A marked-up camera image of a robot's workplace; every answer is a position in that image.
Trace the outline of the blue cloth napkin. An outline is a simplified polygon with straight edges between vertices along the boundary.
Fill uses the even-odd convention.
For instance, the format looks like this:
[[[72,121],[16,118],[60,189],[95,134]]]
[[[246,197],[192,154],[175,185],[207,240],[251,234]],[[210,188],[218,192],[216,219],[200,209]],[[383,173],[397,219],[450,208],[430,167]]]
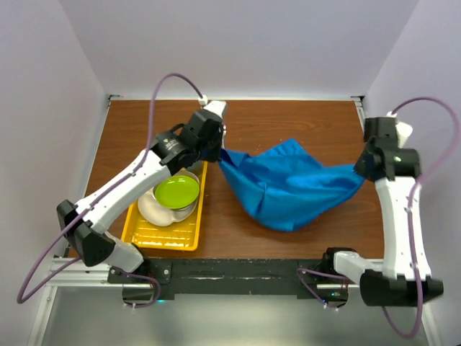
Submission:
[[[224,148],[219,167],[242,208],[275,231],[301,229],[364,184],[353,165],[324,166],[294,139],[256,156]]]

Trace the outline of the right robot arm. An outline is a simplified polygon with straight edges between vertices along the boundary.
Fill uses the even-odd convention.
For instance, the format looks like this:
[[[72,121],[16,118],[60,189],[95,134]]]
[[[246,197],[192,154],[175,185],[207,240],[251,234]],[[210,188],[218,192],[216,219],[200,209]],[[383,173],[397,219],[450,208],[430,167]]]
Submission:
[[[394,115],[367,118],[364,150],[354,171],[375,185],[382,212],[384,258],[381,265],[350,248],[329,247],[321,275],[329,283],[343,277],[359,286],[368,306],[416,307],[441,296],[444,284],[433,278],[421,234],[416,180],[421,175],[417,150],[404,148],[410,125]]]

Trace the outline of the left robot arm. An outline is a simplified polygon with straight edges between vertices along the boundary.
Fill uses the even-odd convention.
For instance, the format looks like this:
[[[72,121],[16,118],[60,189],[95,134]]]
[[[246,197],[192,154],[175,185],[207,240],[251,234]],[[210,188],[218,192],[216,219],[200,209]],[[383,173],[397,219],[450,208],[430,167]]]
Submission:
[[[148,148],[116,177],[76,203],[57,207],[67,242],[88,267],[106,263],[122,270],[134,283],[143,282],[149,265],[140,250],[113,237],[108,229],[116,218],[145,192],[196,161],[218,160],[227,104],[212,101],[193,113],[189,122],[159,133]]]

